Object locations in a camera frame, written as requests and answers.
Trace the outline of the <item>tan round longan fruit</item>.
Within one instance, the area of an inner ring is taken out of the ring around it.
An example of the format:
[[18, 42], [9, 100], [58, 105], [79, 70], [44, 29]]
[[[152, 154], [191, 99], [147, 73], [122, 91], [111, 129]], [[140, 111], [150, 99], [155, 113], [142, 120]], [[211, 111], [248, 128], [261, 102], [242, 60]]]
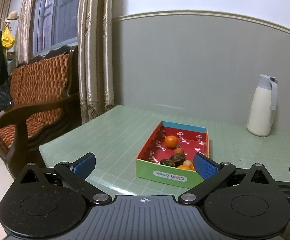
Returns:
[[190, 167], [192, 165], [192, 162], [190, 160], [186, 160], [183, 162], [183, 165]]

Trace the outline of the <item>orange tangerine front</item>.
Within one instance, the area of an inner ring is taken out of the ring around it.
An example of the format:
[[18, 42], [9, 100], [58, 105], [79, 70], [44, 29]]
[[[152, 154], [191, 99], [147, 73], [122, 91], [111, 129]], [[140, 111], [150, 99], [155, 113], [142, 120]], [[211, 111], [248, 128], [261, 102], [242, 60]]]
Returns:
[[180, 165], [178, 166], [179, 169], [182, 169], [182, 170], [191, 170], [191, 168], [187, 165]]

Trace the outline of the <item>dark rotten fruit front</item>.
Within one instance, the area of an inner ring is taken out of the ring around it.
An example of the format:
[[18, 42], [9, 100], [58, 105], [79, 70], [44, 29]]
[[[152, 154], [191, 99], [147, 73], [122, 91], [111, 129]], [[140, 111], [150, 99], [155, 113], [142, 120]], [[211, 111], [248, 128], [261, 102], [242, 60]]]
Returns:
[[170, 157], [170, 160], [174, 163], [175, 167], [178, 167], [186, 161], [186, 156], [184, 153], [176, 153]]

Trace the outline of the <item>dark rotten fruit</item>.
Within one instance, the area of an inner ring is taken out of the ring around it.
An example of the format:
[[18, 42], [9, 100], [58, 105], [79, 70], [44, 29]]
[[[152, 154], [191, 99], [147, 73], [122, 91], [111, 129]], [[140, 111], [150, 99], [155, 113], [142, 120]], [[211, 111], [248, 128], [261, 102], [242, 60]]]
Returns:
[[178, 167], [186, 161], [186, 156], [184, 153], [176, 153], [170, 157], [170, 160], [174, 163], [175, 167]]
[[170, 159], [162, 159], [160, 161], [160, 164], [164, 166], [169, 166], [169, 167], [176, 167], [175, 163]]

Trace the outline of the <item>red-orange carrot piece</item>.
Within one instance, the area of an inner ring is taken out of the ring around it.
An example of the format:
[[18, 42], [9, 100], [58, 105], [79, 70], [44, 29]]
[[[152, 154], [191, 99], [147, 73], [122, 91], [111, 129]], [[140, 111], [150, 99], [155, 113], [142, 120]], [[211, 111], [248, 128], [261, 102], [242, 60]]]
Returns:
[[179, 148], [175, 148], [175, 149], [174, 149], [174, 153], [175, 153], [175, 154], [184, 154], [185, 151], [184, 151], [183, 148], [179, 147]]

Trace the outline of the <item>orange tangerine back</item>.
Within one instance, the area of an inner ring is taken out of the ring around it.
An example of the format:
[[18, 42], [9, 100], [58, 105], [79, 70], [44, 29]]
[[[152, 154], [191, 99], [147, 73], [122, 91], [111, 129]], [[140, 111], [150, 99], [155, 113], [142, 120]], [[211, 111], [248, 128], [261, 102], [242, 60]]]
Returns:
[[178, 141], [178, 138], [174, 135], [169, 135], [169, 136], [166, 136], [165, 138], [165, 145], [168, 147], [168, 148], [176, 148], [179, 144], [179, 141]]

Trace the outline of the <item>dark rotten fruit back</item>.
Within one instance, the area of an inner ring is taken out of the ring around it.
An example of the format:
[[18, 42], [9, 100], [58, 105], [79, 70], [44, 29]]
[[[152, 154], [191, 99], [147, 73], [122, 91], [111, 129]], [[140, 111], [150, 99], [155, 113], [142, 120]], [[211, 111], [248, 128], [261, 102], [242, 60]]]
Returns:
[[176, 167], [175, 163], [170, 159], [162, 159], [160, 161], [160, 164], [164, 166], [169, 166], [169, 167]]

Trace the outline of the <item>colourful cardboard box tray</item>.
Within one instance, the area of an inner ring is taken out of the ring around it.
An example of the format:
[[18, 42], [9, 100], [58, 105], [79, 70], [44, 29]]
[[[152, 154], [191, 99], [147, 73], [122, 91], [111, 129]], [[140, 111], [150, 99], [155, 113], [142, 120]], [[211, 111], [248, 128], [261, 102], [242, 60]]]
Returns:
[[182, 170], [160, 164], [162, 159], [174, 155], [174, 149], [165, 145], [166, 136], [178, 138], [178, 148], [185, 151], [191, 162], [195, 154], [210, 156], [208, 129], [206, 127], [161, 121], [153, 130], [136, 157], [136, 176], [147, 180], [190, 189], [204, 181], [196, 171]]

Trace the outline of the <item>green grid tablecloth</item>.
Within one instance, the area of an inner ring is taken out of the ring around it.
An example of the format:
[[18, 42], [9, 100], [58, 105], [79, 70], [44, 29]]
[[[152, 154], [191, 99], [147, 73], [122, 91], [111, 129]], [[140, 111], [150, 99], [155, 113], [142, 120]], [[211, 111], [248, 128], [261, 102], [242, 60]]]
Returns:
[[136, 157], [161, 121], [206, 127], [210, 156], [238, 168], [263, 164], [277, 181], [290, 181], [290, 132], [273, 131], [268, 137], [252, 135], [244, 126], [207, 121], [171, 114], [161, 114], [126, 106], [112, 110], [54, 139], [39, 150], [48, 167], [59, 162], [73, 162], [88, 152], [96, 156], [96, 168], [88, 182], [111, 196], [178, 196], [185, 189], [136, 176]]

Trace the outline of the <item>cream thermos jug grey lid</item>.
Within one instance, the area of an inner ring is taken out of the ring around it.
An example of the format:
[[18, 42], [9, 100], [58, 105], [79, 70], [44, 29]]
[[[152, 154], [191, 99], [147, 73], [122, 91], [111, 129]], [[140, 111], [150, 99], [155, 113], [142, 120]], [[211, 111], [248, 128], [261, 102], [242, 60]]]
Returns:
[[250, 133], [258, 137], [269, 136], [277, 109], [277, 94], [276, 78], [261, 74], [246, 124]]

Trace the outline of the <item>wooden sofa orange cushion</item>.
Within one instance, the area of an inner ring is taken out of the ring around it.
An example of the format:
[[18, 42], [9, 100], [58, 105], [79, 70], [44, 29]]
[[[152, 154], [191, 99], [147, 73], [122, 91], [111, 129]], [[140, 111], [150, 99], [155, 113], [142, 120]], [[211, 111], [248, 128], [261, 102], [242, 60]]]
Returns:
[[15, 178], [27, 163], [45, 166], [39, 146], [82, 124], [78, 47], [38, 55], [10, 77], [12, 105], [0, 110], [0, 158]]

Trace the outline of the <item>yellow bag hanging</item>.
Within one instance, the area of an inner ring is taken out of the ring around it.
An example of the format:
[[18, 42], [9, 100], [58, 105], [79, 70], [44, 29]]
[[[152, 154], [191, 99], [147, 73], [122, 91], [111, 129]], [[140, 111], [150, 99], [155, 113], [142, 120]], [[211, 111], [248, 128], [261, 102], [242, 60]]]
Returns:
[[12, 48], [12, 46], [14, 46], [14, 44], [16, 42], [16, 39], [11, 34], [8, 25], [5, 25], [5, 27], [4, 27], [3, 31], [2, 31], [1, 42], [2, 42], [2, 46], [5, 49]]

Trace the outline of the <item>straw hat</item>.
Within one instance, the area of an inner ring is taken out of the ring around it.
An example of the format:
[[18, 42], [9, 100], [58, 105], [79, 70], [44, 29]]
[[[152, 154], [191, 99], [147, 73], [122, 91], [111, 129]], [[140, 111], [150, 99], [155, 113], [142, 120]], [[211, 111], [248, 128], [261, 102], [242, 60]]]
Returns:
[[9, 23], [9, 22], [13, 22], [13, 21], [16, 21], [19, 19], [19, 16], [18, 16], [18, 12], [17, 11], [11, 11], [9, 13], [9, 15], [5, 18], [5, 22]]

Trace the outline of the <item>beige satin curtain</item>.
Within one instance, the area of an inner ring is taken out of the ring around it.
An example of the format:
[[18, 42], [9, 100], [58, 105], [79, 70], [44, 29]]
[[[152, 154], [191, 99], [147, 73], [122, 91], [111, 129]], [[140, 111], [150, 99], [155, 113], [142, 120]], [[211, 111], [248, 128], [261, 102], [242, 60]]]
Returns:
[[[18, 62], [33, 55], [35, 0], [22, 0], [18, 21]], [[79, 0], [78, 78], [82, 122], [86, 123], [115, 106], [112, 67], [112, 0]]]

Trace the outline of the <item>window with dark frame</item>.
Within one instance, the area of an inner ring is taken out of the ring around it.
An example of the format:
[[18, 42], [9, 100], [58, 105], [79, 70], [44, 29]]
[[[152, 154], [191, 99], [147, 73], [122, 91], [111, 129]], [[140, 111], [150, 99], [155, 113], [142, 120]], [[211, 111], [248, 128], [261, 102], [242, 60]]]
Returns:
[[77, 43], [79, 0], [35, 0], [33, 55]]

